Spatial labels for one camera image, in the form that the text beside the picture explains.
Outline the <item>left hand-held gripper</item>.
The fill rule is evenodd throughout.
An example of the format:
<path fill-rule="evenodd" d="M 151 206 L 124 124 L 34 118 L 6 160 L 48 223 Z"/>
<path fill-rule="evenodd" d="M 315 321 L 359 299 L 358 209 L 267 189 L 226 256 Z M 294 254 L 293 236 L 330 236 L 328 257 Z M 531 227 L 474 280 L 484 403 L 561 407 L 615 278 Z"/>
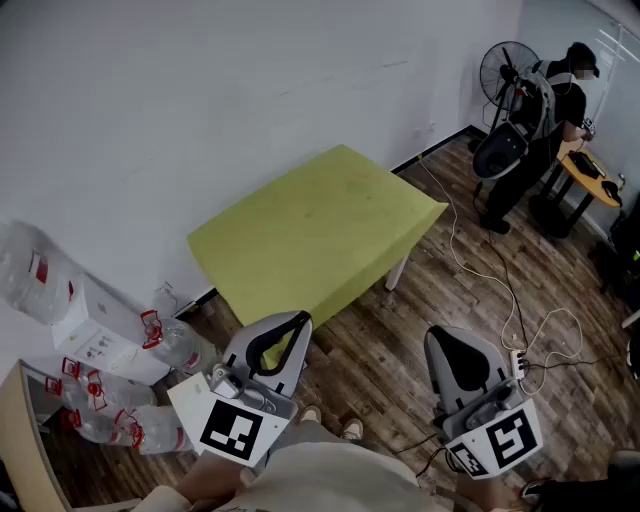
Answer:
<path fill-rule="evenodd" d="M 260 383 L 243 380 L 225 366 L 216 366 L 206 377 L 208 416 L 199 429 L 205 449 L 247 467 L 266 456 L 298 411 L 289 398 L 312 332 L 311 315 L 301 310 L 269 315 L 232 337 L 225 363 L 246 367 Z"/>

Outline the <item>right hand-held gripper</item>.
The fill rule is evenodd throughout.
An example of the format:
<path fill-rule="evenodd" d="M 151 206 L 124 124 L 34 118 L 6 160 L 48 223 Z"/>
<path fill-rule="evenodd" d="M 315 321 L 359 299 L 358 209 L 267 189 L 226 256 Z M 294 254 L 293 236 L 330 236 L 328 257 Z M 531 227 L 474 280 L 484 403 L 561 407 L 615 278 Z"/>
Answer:
<path fill-rule="evenodd" d="M 438 409 L 438 439 L 475 480 L 499 476 L 543 446 L 532 399 L 508 377 L 500 351 L 472 331 L 432 326 L 425 357 Z"/>

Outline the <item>green tablecloth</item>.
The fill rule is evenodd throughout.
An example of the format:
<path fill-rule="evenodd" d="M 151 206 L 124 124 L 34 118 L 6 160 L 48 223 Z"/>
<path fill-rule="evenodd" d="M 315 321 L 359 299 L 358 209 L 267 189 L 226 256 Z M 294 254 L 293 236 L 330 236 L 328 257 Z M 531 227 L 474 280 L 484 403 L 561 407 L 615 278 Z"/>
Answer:
<path fill-rule="evenodd" d="M 398 267 L 446 208 L 338 145 L 222 211 L 187 241 L 242 325 L 304 310 L 319 327 Z"/>

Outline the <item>person's left forearm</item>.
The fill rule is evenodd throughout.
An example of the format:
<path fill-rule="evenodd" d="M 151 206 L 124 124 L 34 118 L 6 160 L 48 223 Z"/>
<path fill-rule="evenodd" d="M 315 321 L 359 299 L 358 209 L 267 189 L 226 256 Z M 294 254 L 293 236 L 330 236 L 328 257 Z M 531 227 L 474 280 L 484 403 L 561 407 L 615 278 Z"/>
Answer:
<path fill-rule="evenodd" d="M 205 451 L 174 489 L 190 504 L 220 506 L 242 488 L 243 465 Z"/>

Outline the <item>person's right forearm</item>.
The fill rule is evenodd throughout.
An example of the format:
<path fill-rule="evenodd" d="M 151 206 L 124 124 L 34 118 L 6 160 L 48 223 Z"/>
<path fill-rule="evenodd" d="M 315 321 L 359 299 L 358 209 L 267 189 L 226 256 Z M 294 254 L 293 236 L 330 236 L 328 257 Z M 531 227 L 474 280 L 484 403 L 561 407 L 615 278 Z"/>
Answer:
<path fill-rule="evenodd" d="M 455 492 L 479 506 L 483 512 L 522 512 L 514 490 L 500 478 L 473 480 L 466 473 L 458 473 Z"/>

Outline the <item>person's grey trousers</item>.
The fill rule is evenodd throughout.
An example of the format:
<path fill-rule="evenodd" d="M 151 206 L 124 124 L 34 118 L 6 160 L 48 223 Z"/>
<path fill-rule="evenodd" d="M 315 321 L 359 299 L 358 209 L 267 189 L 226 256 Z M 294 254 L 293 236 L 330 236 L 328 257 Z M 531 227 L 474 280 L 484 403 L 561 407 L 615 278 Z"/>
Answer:
<path fill-rule="evenodd" d="M 300 443 L 343 443 L 344 439 L 331 433 L 321 423 L 303 420 L 298 424 L 289 424 L 271 447 L 271 452 Z"/>

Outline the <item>white flat box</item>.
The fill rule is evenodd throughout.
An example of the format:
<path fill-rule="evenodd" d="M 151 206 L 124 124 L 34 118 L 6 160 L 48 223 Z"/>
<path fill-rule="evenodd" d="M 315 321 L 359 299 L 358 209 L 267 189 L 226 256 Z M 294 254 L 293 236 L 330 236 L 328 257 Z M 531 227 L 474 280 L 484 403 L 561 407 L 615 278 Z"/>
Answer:
<path fill-rule="evenodd" d="M 168 390 L 171 404 L 197 455 L 207 447 L 200 441 L 216 398 L 202 372 Z"/>

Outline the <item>pile of empty water jugs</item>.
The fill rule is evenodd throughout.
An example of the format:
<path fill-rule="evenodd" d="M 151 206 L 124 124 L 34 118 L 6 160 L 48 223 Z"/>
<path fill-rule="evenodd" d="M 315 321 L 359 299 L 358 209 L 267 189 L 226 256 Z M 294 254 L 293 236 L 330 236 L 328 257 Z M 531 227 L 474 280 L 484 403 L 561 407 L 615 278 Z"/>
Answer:
<path fill-rule="evenodd" d="M 141 321 L 142 353 L 168 364 L 171 371 L 209 373 L 222 359 L 214 344 L 179 319 L 149 310 Z M 131 447 L 141 455 L 192 449 L 173 407 L 159 405 L 146 385 L 65 358 L 62 376 L 47 377 L 45 390 L 64 405 L 63 426 L 90 442 Z"/>

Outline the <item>person's beige shirt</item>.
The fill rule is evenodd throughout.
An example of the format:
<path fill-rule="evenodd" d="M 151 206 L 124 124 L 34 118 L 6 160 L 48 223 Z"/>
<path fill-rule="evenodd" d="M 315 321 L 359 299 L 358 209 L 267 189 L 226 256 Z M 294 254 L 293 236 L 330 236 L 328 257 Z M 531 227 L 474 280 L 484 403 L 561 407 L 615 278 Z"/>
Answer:
<path fill-rule="evenodd" d="M 132 512 L 447 512 L 402 462 L 352 443 L 282 448 L 231 498 L 191 503 L 156 487 Z"/>

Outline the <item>white cardboard box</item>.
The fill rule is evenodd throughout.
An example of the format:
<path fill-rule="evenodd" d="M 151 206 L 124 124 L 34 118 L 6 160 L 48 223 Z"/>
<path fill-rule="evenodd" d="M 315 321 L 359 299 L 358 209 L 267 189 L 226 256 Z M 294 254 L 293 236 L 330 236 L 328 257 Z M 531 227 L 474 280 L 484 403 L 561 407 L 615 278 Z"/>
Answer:
<path fill-rule="evenodd" d="M 66 316 L 52 326 L 56 350 L 98 370 L 152 386 L 171 367 L 142 348 L 139 315 L 87 275 L 74 286 Z"/>

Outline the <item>round wooden side table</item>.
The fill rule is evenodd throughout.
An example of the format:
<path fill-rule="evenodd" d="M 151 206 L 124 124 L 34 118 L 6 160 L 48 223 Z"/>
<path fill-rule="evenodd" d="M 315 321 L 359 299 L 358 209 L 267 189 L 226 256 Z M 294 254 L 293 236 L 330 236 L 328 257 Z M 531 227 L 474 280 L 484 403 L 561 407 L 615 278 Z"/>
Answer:
<path fill-rule="evenodd" d="M 574 154 L 588 159 L 597 176 L 591 177 L 582 173 L 572 159 Z M 541 191 L 529 200 L 531 216 L 547 235 L 559 239 L 566 238 L 594 200 L 609 208 L 622 207 L 622 204 L 605 190 L 603 184 L 608 181 L 612 182 L 613 179 L 606 172 L 604 165 L 581 143 L 563 142 L 551 167 L 549 178 Z M 584 190 L 585 195 L 573 212 L 565 216 L 560 204 L 575 184 Z"/>

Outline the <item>black keyboard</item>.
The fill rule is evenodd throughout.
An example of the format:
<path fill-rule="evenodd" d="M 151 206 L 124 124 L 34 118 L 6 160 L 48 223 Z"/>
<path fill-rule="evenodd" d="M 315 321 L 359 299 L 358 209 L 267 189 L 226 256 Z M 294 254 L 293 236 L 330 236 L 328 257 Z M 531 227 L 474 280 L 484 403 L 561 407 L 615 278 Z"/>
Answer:
<path fill-rule="evenodd" d="M 606 177 L 606 173 L 604 172 L 604 170 L 598 164 L 596 164 L 586 153 L 572 151 L 568 154 L 568 157 L 580 173 L 593 179 L 597 179 L 598 177 Z"/>

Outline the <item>large clear dispenser bottle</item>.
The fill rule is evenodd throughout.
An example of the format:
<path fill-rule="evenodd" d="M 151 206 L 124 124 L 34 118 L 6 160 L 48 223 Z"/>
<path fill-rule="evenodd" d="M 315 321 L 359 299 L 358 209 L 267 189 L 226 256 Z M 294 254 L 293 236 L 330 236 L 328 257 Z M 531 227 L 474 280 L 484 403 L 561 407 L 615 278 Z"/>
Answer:
<path fill-rule="evenodd" d="M 0 298 L 43 325 L 60 322 L 75 295 L 77 266 L 35 228 L 0 222 Z"/>

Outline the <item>beige curved desk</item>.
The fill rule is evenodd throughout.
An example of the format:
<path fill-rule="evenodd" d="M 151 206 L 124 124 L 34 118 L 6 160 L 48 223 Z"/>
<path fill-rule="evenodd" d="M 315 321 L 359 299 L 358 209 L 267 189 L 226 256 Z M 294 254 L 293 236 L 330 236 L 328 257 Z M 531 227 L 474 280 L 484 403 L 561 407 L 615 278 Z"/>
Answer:
<path fill-rule="evenodd" d="M 46 455 L 20 361 L 0 384 L 0 461 L 24 512 L 123 512 L 141 503 L 135 498 L 90 507 L 70 505 Z"/>

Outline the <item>black pedestal fan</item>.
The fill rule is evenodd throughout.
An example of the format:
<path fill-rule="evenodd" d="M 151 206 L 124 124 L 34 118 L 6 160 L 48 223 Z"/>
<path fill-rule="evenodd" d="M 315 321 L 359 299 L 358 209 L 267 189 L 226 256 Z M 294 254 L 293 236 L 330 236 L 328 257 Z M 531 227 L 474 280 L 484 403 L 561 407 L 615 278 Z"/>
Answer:
<path fill-rule="evenodd" d="M 489 135 L 503 124 L 508 124 L 524 137 L 525 143 L 539 131 L 548 107 L 548 100 L 537 72 L 541 59 L 528 46 L 517 41 L 504 41 L 492 46 L 484 55 L 479 71 L 480 85 L 488 102 L 495 107 Z M 490 156 L 495 162 L 514 160 L 509 153 L 498 149 L 511 149 L 506 135 L 491 136 Z"/>

